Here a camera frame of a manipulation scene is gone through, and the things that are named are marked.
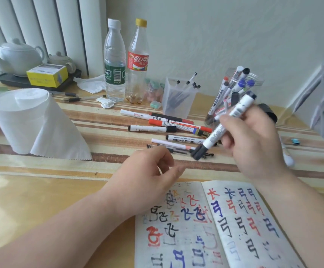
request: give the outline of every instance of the forearm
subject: forearm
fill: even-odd
[[[292,174],[256,186],[306,265],[324,267],[324,198]]]
[[[0,267],[84,267],[99,244],[117,227],[108,192],[76,202],[44,224],[0,248]]]

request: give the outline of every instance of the table surface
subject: table surface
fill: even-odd
[[[76,85],[67,91],[89,95]],[[120,109],[148,113],[152,109],[147,104],[133,105],[125,101],[111,109],[103,109],[95,100],[62,103],[63,98],[56,96],[56,101],[88,143],[93,160],[73,161],[16,154],[0,131],[0,247],[102,188],[120,164],[133,151],[146,148],[151,138],[164,139],[162,133],[127,131],[128,125],[147,125],[148,121],[121,116]],[[213,99],[197,94],[188,119],[203,125]],[[293,172],[324,195],[324,139],[287,110],[276,106],[271,108],[279,117],[279,134],[296,161]],[[298,138],[300,145],[292,145],[292,138]],[[173,155],[175,160],[186,165],[180,179],[247,181],[229,152],[220,146],[212,148],[212,152],[214,157],[199,162],[183,155]],[[121,224],[100,245],[87,267],[133,267],[134,225],[134,217]]]

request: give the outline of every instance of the white wall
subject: white wall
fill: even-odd
[[[215,95],[223,73],[243,65],[263,75],[259,100],[288,106],[324,58],[324,0],[106,0],[126,48],[135,18],[147,20],[149,77],[199,73]]]

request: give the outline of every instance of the left hand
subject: left hand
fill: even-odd
[[[164,146],[138,150],[127,158],[99,193],[111,196],[117,214],[126,220],[163,201],[185,169],[183,165],[174,166],[174,159]]]

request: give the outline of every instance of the open notebook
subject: open notebook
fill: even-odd
[[[179,182],[136,216],[135,267],[304,267],[256,189]]]

